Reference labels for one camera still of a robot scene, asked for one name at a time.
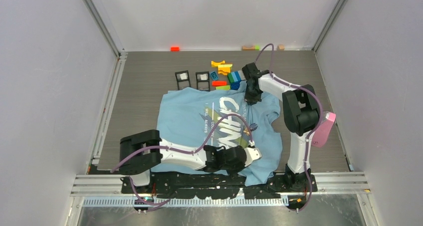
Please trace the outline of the light blue printed t-shirt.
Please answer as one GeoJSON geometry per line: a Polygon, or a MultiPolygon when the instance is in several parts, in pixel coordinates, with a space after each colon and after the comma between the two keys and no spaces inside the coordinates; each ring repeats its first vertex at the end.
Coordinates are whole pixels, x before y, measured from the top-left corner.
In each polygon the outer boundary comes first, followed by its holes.
{"type": "Polygon", "coordinates": [[[207,144],[215,147],[248,146],[254,139],[256,148],[262,154],[243,169],[240,175],[246,177],[245,185],[263,184],[278,168],[282,139],[274,131],[272,123],[280,116],[279,99],[263,93],[261,102],[249,106],[244,100],[246,83],[238,90],[199,91],[185,88],[164,94],[158,114],[157,130],[161,138],[180,145],[198,148],[218,123],[207,144]],[[251,131],[249,126],[258,128],[251,131]],[[247,128],[250,135],[243,131],[247,128]]]}

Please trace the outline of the blue round brooch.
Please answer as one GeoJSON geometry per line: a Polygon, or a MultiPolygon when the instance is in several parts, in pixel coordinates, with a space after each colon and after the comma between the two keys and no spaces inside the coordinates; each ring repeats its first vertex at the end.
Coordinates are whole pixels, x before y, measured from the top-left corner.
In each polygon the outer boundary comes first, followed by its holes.
{"type": "Polygon", "coordinates": [[[250,124],[249,128],[251,131],[255,131],[258,128],[258,125],[256,123],[252,123],[250,124]]]}

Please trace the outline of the pink leaf brooch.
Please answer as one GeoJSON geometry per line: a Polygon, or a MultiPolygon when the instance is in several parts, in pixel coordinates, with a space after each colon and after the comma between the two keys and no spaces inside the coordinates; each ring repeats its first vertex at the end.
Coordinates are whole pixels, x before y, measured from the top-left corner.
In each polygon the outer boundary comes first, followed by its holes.
{"type": "Polygon", "coordinates": [[[248,131],[248,129],[247,129],[247,128],[245,128],[243,132],[244,132],[246,135],[248,135],[248,136],[250,135],[250,132],[248,131]]]}

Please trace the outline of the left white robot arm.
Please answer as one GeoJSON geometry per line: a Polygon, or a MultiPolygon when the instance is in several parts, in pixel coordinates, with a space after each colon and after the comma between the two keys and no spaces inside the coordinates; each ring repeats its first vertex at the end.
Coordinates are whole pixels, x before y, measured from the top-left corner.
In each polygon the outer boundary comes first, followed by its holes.
{"type": "Polygon", "coordinates": [[[151,169],[160,164],[184,166],[205,173],[237,174],[260,158],[254,146],[205,145],[198,150],[162,139],[158,130],[148,130],[120,140],[120,162],[113,171],[129,176],[139,192],[147,193],[153,186],[151,169]]]}

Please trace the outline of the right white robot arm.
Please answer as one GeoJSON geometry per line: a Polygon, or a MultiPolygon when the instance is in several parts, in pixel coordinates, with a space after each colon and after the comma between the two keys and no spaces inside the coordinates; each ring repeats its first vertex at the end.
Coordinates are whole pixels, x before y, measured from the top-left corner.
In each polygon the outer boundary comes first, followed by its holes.
{"type": "Polygon", "coordinates": [[[298,191],[310,180],[309,154],[314,132],[322,121],[323,109],[311,85],[296,85],[269,70],[260,71],[255,63],[242,68],[246,79],[244,99],[248,105],[261,101],[266,92],[282,102],[284,123],[291,133],[290,156],[285,165],[284,183],[298,191]]]}

